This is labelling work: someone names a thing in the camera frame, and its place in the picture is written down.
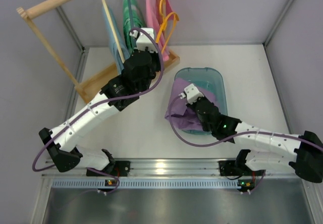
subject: wall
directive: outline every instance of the wall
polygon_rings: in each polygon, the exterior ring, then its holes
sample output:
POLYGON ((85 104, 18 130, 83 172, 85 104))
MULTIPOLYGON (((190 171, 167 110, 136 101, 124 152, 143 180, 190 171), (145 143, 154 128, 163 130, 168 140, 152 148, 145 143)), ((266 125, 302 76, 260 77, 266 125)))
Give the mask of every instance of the wall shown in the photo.
POLYGON ((323 0, 296 0, 270 42, 269 55, 294 133, 323 139, 323 0))
MULTIPOLYGON (((61 122, 71 86, 16 12, 41 1, 0 0, 0 223, 30 222, 40 180, 31 169, 42 146, 38 131, 61 122)), ((79 50, 56 12, 35 22, 75 71, 79 50)))
MULTIPOLYGON (((106 0, 122 32, 122 0, 106 0)), ((287 0, 170 0, 180 17, 171 44, 263 43, 287 0)), ((145 0, 138 0, 145 13, 145 0)), ((63 6, 85 46, 106 46, 100 0, 63 6)))

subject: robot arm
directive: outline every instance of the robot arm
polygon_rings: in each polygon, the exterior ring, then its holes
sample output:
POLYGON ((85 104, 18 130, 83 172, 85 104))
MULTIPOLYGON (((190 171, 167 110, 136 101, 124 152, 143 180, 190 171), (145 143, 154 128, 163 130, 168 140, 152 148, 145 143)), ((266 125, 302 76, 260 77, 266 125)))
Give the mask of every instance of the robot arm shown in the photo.
MULTIPOLYGON (((145 29, 152 38, 154 31, 145 29)), ((160 61, 152 42, 142 33, 137 38, 137 48, 124 62, 121 75, 111 79, 83 109, 59 126, 39 132, 43 143, 51 144, 47 150, 60 172, 74 167, 90 167, 110 173, 115 165, 112 155, 105 149, 92 150, 77 143, 102 121, 124 110, 139 99, 132 97, 149 89, 156 72, 160 71, 160 61)))
POLYGON ((295 172, 302 179, 322 182, 323 153, 301 140, 322 147, 313 132, 305 131, 302 136, 278 134, 225 116, 194 84, 186 87, 181 97, 187 98, 187 106, 196 112, 204 131, 211 132, 218 140, 233 136, 228 141, 242 149, 235 162, 237 168, 295 172))

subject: green fabric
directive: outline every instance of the green fabric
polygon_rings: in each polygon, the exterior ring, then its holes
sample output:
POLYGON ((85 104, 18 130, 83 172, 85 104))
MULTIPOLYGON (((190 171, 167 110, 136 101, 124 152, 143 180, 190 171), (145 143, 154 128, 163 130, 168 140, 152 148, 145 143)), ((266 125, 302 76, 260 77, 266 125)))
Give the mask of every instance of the green fabric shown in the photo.
MULTIPOLYGON (((130 0, 131 9, 132 9, 132 17, 133 17, 133 24, 135 27, 146 27, 146 23, 143 19, 142 12, 138 6, 136 0, 130 0)), ((123 0, 123 33, 126 41, 126 46, 129 50, 129 53, 132 53, 133 49, 136 45, 133 45, 130 38, 130 16, 129 16, 129 8, 128 8, 128 1, 123 0)))

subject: wooden frame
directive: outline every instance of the wooden frame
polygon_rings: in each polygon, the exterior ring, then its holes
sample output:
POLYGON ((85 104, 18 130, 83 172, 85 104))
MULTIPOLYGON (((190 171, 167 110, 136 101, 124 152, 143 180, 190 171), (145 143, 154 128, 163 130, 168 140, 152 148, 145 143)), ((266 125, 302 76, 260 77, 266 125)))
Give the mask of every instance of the wooden frame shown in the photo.
MULTIPOLYGON (((116 64, 113 64, 105 68, 104 70, 92 76, 88 80, 82 83, 79 83, 75 79, 73 74, 70 72, 70 70, 67 68, 66 64, 58 55, 58 53, 54 50, 52 45, 47 41, 47 39, 44 37, 44 35, 40 32, 38 27, 32 21, 33 19, 45 14, 48 11, 55 9, 56 7, 59 7, 67 3, 68 1, 71 1, 71 0, 46 0, 28 10, 24 10, 22 7, 19 7, 17 8, 17 12, 24 19, 24 21, 27 23, 30 29, 36 34, 36 36, 43 43, 45 48, 56 60, 56 62, 61 66, 61 68, 64 70, 67 76, 72 80, 76 91, 82 97, 84 102, 89 103, 97 94, 97 92, 99 92, 101 87, 103 87, 111 78, 117 75, 116 64)), ((179 63, 179 57, 171 50, 170 50, 169 58, 170 59, 167 62, 164 62, 165 69, 169 69, 170 66, 174 66, 176 63, 179 63)))

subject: purple cloth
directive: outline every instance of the purple cloth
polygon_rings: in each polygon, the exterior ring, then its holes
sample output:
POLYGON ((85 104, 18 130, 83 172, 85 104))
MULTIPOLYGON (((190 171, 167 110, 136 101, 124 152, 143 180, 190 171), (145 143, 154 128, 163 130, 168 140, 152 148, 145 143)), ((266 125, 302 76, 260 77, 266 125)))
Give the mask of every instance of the purple cloth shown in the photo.
MULTIPOLYGON (((178 96, 180 93, 182 93, 184 91, 184 88, 189 86, 191 83, 181 79, 181 78, 177 78, 174 83, 173 83, 173 87, 172 87, 172 93, 171 93, 171 98, 170 101, 168 103, 168 107, 170 106, 170 103, 173 101, 173 99, 178 96)), ((202 92, 205 97, 211 101, 212 103, 214 103, 216 106, 217 104, 217 100, 216 100, 216 96, 203 88, 197 87, 198 90, 200 92, 202 92)), ((198 131, 203 131, 202 130, 202 126, 197 118, 197 115, 195 114, 195 112, 188 108, 186 106, 187 101, 185 100, 177 100, 172 108, 172 121, 174 123, 174 126, 180 130, 198 130, 198 131)), ((165 119, 169 121, 169 115, 168 115, 168 108, 165 114, 165 119)))

